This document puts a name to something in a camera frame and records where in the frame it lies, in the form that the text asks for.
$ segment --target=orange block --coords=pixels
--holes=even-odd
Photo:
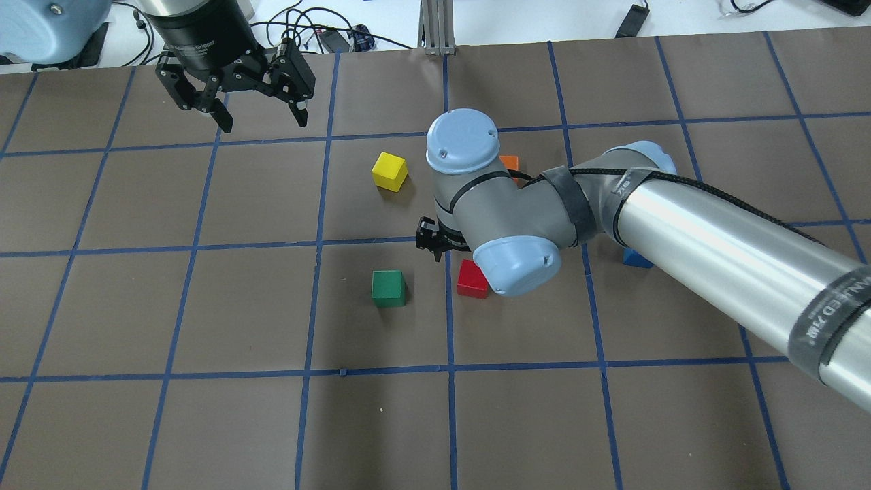
[[[520,172],[520,158],[516,155],[499,155],[499,160],[502,161],[505,168]]]

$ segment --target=grid mat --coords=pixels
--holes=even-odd
[[[859,488],[871,418],[598,238],[519,298],[415,249],[425,131],[536,174],[654,140],[867,263],[871,29],[309,58],[306,128],[150,69],[0,77],[0,487]],[[408,159],[398,194],[378,153]],[[408,305],[378,310],[371,271]]]

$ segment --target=cube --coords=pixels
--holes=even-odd
[[[381,152],[375,166],[372,167],[372,180],[375,185],[393,192],[399,192],[402,183],[408,176],[408,167],[403,157]]]
[[[372,301],[378,308],[405,306],[405,280],[401,270],[372,272]]]
[[[515,155],[499,155],[499,160],[502,161],[502,164],[505,165],[505,168],[509,170],[517,170],[520,172],[520,158]]]
[[[484,299],[490,292],[487,277],[470,260],[463,260],[460,264],[460,276],[456,279],[456,293],[461,296],[469,296]]]
[[[631,248],[623,249],[623,264],[641,269],[652,269],[653,262],[645,259],[643,255]]]

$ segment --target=green block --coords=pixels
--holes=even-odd
[[[405,281],[401,270],[372,272],[372,301],[378,308],[405,306]]]

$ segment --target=yellow block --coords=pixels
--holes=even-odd
[[[407,176],[405,159],[390,153],[381,153],[372,167],[372,180],[375,185],[393,192],[399,192],[399,187],[402,187]]]

